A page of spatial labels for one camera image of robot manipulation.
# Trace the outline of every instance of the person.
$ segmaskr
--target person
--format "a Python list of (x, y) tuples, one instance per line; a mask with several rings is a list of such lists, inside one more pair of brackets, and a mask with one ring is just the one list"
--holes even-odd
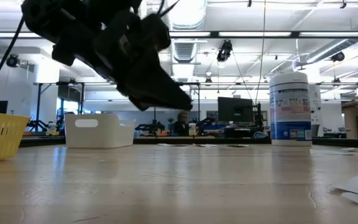
[(187, 123), (187, 112), (178, 114), (178, 121), (173, 124), (173, 132), (179, 136), (189, 136), (189, 124)]

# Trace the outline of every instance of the ceiling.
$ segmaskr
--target ceiling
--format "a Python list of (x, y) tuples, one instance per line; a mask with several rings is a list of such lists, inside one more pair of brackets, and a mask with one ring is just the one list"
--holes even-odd
[[(202, 3), (202, 1), (204, 0), (182, 0), (183, 3), (179, 4)], [(21, 18), (20, 2), (20, 0), (0, 0), (0, 31), (14, 32), (16, 30)], [(142, 13), (155, 12), (159, 4), (159, 0), (144, 0), (143, 7), (146, 11)], [(347, 1), (347, 7), (344, 9), (340, 9), (342, 0), (267, 0), (266, 8), (263, 0), (253, 0), (251, 7), (247, 7), (247, 4), (248, 1), (208, 0), (201, 29), (209, 31), (262, 31), (264, 29), (358, 31), (358, 0)], [(189, 4), (189, 7), (196, 7), (196, 5)], [(178, 19), (177, 16), (170, 16), (171, 13), (182, 13), (183, 18), (191, 17), (189, 13), (175, 12), (174, 9), (166, 19), (170, 27), (175, 22), (172, 20)], [(173, 78), (180, 78), (176, 71), (186, 71), (186, 78), (189, 82), (204, 82), (207, 72), (211, 72), (213, 82), (242, 82), (241, 76), (246, 82), (258, 82), (262, 77), (263, 82), (264, 77), (269, 80), (272, 75), (276, 74), (278, 68), (281, 72), (293, 70), (293, 61), (302, 61), (303, 57), (323, 49), (324, 46), (334, 41), (341, 40), (232, 39), (233, 53), (226, 62), (226, 66), (218, 68), (216, 52), (222, 45), (223, 39), (208, 39), (202, 44), (197, 44), (192, 61), (196, 64), (194, 66), (174, 65), (177, 61), (172, 57), (173, 47), (161, 52), (160, 60), (164, 70)], [(10, 40), (0, 40), (0, 48), (7, 46), (9, 42)], [(19, 39), (16, 42), (16, 47), (38, 47), (47, 55), (52, 53), (52, 45), (43, 39)], [(333, 63), (329, 60), (322, 60), (308, 66), (319, 70), (321, 81), (330, 82), (334, 76), (344, 74), (342, 82), (358, 82), (358, 74), (351, 75), (352, 72), (358, 71), (358, 43), (345, 48), (342, 52), (346, 57), (343, 62)], [(78, 80), (100, 82), (97, 74), (78, 60), (72, 66), (72, 70), (62, 75), (64, 74), (70, 74)], [(98, 90), (112, 91), (111, 88), (92, 87), (92, 91)]]

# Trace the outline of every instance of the cable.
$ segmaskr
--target cable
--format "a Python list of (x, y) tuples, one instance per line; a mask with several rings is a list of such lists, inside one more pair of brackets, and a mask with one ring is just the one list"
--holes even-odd
[(259, 86), (260, 86), (260, 81), (262, 80), (262, 68), (264, 65), (264, 50), (265, 50), (265, 30), (266, 30), (266, 0), (264, 6), (264, 36), (262, 37), (262, 55), (260, 56), (260, 73), (259, 73), (258, 87), (256, 90), (255, 104), (257, 104), (258, 101)]
[(22, 19), (20, 19), (19, 25), (17, 26), (16, 33), (15, 33), (15, 35), (14, 35), (13, 38), (12, 38), (12, 41), (11, 41), (11, 43), (9, 44), (9, 47), (6, 49), (6, 52), (5, 52), (4, 56), (3, 56), (2, 59), (1, 59), (1, 62), (0, 62), (0, 71), (1, 71), (2, 67), (4, 66), (4, 63), (5, 63), (6, 59), (7, 59), (7, 57), (9, 56), (9, 53), (11, 52), (11, 50), (12, 50), (12, 48), (13, 48), (13, 45), (15, 44), (15, 42), (16, 42), (18, 36), (19, 36), (19, 33), (20, 33), (20, 31), (21, 31), (21, 29), (22, 29), (22, 26), (23, 26), (23, 23), (24, 23), (24, 18), (22, 17)]
[(247, 90), (247, 92), (248, 92), (249, 99), (252, 100), (251, 94), (249, 93), (249, 90), (248, 90), (248, 87), (247, 87), (247, 83), (246, 83), (246, 81), (244, 80), (244, 77), (242, 76), (242, 73), (241, 73), (241, 70), (240, 70), (240, 66), (239, 66), (239, 64), (237, 63), (236, 55), (235, 55), (234, 51), (232, 51), (232, 53), (233, 53), (234, 60), (236, 61), (236, 65), (237, 65), (237, 68), (238, 68), (238, 70), (239, 70), (240, 76), (241, 76), (241, 78), (242, 78), (242, 82), (243, 82), (244, 85), (246, 86), (246, 90)]

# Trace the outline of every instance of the security camera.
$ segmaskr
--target security camera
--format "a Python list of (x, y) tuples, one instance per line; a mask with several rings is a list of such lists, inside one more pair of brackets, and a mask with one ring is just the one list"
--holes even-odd
[(6, 65), (11, 68), (19, 67), (20, 66), (19, 56), (11, 54), (6, 60)]

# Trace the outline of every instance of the wooden table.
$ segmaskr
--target wooden table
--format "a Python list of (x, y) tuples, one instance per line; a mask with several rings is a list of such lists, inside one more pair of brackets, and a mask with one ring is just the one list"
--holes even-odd
[(0, 223), (355, 224), (330, 185), (357, 175), (358, 153), (270, 145), (25, 148), (0, 162)]

